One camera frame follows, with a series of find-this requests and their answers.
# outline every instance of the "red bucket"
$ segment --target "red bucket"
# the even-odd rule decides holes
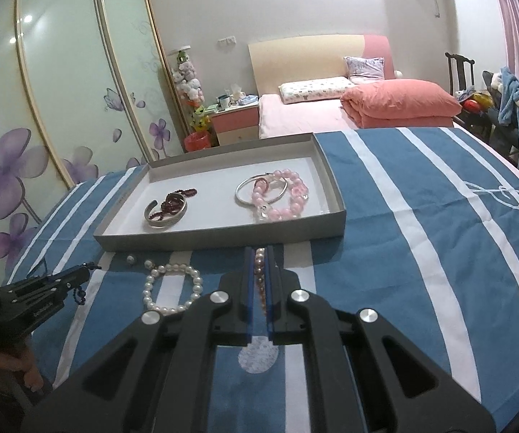
[[[211,135],[207,130],[196,131],[186,136],[183,144],[189,152],[211,148]]]

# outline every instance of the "blue striped bedsheet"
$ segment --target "blue striped bedsheet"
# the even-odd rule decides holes
[[[519,411],[519,177],[460,129],[383,128],[318,134],[336,175],[347,223],[343,238],[276,245],[303,288],[334,307],[377,309],[485,405],[502,429]],[[42,257],[58,272],[99,262],[87,303],[37,329],[42,372],[59,385],[142,312],[146,258],[189,263],[204,292],[239,268],[243,249],[103,252],[93,238],[139,167],[71,190],[45,220],[10,278]],[[191,285],[167,275],[161,306],[188,299]],[[308,432],[301,347],[273,347],[256,296],[253,343],[220,347],[210,432]]]

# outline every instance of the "nightstand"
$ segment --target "nightstand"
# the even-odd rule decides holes
[[[209,115],[221,146],[259,138],[259,106],[258,101],[247,105],[232,105],[224,111]]]

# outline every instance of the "purple pillow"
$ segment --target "purple pillow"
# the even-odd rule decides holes
[[[360,57],[344,57],[348,66],[348,77],[362,76],[371,79],[384,79],[384,59],[363,59]]]

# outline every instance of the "white wall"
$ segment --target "white wall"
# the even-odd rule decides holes
[[[507,64],[506,39],[498,0],[453,0],[458,19],[458,53],[474,59],[476,87],[483,88],[482,72],[500,71]]]
[[[189,54],[211,103],[231,83],[255,92],[247,45],[283,37],[385,34],[396,69],[446,90],[446,51],[477,59],[478,70],[498,65],[498,56],[505,52],[504,38],[490,39],[485,28],[474,29],[479,24],[474,22],[474,10],[490,1],[495,10],[497,0],[436,1],[439,18],[435,0],[152,0],[152,6],[165,50],[191,45]],[[458,17],[456,6],[462,12]],[[499,10],[484,25],[496,26],[494,36],[502,34]],[[217,40],[229,36],[235,36],[237,44],[220,47]],[[501,47],[492,50],[494,44]]]

